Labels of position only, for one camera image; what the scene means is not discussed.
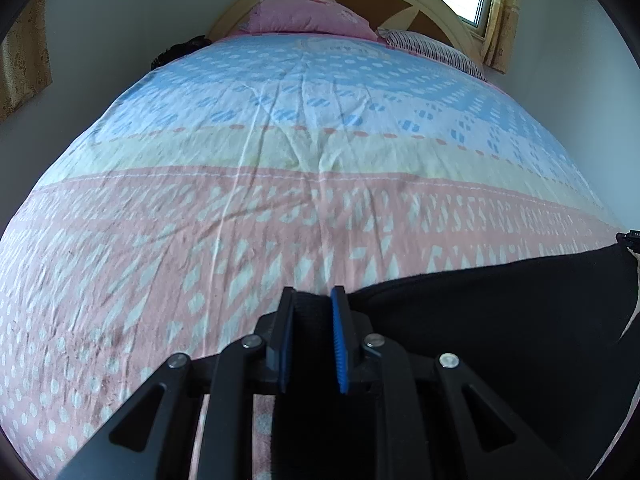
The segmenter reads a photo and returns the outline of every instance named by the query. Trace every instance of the bedspread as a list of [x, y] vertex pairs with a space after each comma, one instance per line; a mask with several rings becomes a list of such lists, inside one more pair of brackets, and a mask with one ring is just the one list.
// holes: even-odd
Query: bedspread
[[218, 352], [283, 286], [585, 251], [615, 224], [553, 136], [478, 79], [363, 40], [221, 41], [124, 92], [10, 223], [0, 424], [53, 478], [169, 354]]

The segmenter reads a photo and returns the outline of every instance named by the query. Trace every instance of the striped pillow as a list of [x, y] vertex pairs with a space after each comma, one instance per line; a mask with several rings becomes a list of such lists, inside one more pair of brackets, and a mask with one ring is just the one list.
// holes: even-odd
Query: striped pillow
[[462, 72], [486, 81], [482, 69], [469, 56], [452, 46], [408, 30], [388, 30], [379, 28], [378, 34], [393, 48], [401, 48], [414, 54], [429, 57], [441, 63], [462, 70]]

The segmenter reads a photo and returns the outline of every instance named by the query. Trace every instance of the pillow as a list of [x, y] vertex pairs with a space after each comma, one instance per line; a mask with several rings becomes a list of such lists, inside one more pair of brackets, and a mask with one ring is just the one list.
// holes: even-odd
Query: pillow
[[242, 29], [260, 32], [325, 32], [377, 41], [369, 22], [329, 0], [260, 0]]
[[393, 48], [401, 48], [414, 54], [429, 57], [486, 82], [482, 69], [469, 56], [462, 54], [452, 46], [408, 30], [379, 28], [378, 34], [385, 38], [386, 43]]

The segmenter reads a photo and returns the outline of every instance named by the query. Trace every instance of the curtain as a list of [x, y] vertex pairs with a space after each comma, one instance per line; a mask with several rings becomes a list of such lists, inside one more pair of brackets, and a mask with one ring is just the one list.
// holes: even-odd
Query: curtain
[[505, 74], [518, 27], [520, 0], [492, 0], [482, 45], [485, 65]]
[[31, 0], [0, 44], [0, 122], [51, 83], [45, 0]]

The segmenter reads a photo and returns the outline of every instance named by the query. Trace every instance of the black pants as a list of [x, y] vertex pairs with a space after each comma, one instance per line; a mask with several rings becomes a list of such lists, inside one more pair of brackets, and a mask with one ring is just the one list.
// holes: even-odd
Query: black pants
[[[336, 393], [330, 300], [298, 297], [292, 384], [274, 412], [274, 478], [360, 478], [353, 457], [368, 460], [371, 422]], [[640, 382], [640, 320], [622, 336], [638, 302], [638, 261], [620, 245], [404, 278], [349, 302], [408, 352], [459, 355], [577, 479], [593, 471]], [[626, 478], [638, 426], [603, 478]], [[340, 454], [351, 469], [336, 469]]]

